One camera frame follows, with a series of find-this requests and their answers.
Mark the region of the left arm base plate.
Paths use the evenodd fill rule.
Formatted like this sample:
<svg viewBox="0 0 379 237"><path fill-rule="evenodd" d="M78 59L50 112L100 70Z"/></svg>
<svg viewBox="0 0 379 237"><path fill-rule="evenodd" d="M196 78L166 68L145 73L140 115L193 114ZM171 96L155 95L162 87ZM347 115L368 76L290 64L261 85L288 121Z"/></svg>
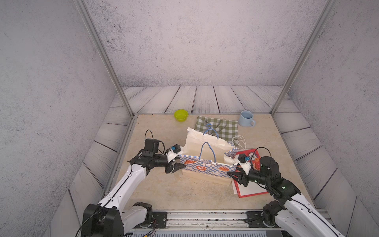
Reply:
<svg viewBox="0 0 379 237"><path fill-rule="evenodd" d="M153 211L148 228L165 229L167 226L167 216L168 213L166 211Z"/></svg>

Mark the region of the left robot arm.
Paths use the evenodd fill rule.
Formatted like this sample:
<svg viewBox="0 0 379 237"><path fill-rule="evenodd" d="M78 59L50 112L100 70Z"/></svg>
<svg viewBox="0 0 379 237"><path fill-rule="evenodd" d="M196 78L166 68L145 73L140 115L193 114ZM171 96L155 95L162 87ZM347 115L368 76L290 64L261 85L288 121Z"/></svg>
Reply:
<svg viewBox="0 0 379 237"><path fill-rule="evenodd" d="M152 205L137 202L128 211L124 208L153 168L162 167L167 174L185 168L184 164L175 161L183 153L183 148L176 144L161 152L159 145L162 143L153 138L145 139L144 148L130 160L122 179L98 204L89 204L84 210L77 237L123 237L138 225L149 226L152 223Z"/></svg>

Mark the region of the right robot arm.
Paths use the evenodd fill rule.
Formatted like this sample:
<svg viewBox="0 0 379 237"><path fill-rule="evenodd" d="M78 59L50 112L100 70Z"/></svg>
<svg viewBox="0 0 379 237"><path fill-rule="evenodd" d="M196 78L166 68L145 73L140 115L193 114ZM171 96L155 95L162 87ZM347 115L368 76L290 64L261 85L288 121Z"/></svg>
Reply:
<svg viewBox="0 0 379 237"><path fill-rule="evenodd" d="M227 172L238 184L247 187L250 183L263 185L274 198L262 211L265 226L275 226L285 230L292 237L342 237L305 198L291 181L283 178L279 165L272 157L261 157L260 169L250 168L249 172L241 167Z"/></svg>

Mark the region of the white Happy Every Day bag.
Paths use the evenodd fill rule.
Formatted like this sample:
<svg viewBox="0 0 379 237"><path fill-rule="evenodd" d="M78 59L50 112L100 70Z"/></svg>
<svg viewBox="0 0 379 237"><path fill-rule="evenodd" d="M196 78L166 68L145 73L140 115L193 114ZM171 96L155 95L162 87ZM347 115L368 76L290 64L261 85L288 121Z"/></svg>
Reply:
<svg viewBox="0 0 379 237"><path fill-rule="evenodd" d="M242 157L241 161L245 163L247 160L249 160L249 156L246 155L245 150L246 150L246 141L242 135L237 135L232 138L232 143L238 148L239 154L236 154L234 157L234 160L238 160L238 156L241 154L244 154ZM240 193L240 186L236 181L234 181L234 193L238 195L239 198L246 197L246 195L243 195Z"/></svg>

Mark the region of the red paper gift bag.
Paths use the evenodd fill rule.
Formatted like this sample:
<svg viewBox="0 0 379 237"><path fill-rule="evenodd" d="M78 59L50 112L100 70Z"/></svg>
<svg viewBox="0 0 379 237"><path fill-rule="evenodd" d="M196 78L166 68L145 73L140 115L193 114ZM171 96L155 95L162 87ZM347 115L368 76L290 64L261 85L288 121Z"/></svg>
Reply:
<svg viewBox="0 0 379 237"><path fill-rule="evenodd" d="M253 154L254 151L255 151L254 149L238 151L235 158L237 159L240 154L245 154L246 156L253 155L252 167L255 170L260 170L260 155L258 152ZM237 194L239 198L267 194L267 191L265 189L260 188L257 184L253 184L252 182L250 182L247 187L244 187L243 185L240 185L236 181L233 180L232 187L233 187L234 193Z"/></svg>

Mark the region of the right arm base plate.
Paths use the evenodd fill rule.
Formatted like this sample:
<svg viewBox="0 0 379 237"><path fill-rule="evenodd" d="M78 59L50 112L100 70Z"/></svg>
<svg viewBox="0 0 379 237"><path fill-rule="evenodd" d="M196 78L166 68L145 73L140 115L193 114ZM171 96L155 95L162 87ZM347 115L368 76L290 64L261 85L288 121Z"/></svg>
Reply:
<svg viewBox="0 0 379 237"><path fill-rule="evenodd" d="M247 211L246 215L247 218L244 221L249 228L265 228L262 211Z"/></svg>

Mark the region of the blue checkered paper bag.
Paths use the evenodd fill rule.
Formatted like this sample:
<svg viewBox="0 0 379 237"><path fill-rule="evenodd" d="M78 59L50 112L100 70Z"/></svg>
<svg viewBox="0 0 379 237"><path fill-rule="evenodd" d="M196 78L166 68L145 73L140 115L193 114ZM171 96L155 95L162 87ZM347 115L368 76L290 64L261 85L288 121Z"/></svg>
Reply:
<svg viewBox="0 0 379 237"><path fill-rule="evenodd" d="M186 167L183 175L207 182L228 186L232 179L228 172L236 171L235 156L238 148L206 132L187 129L186 143L179 159Z"/></svg>

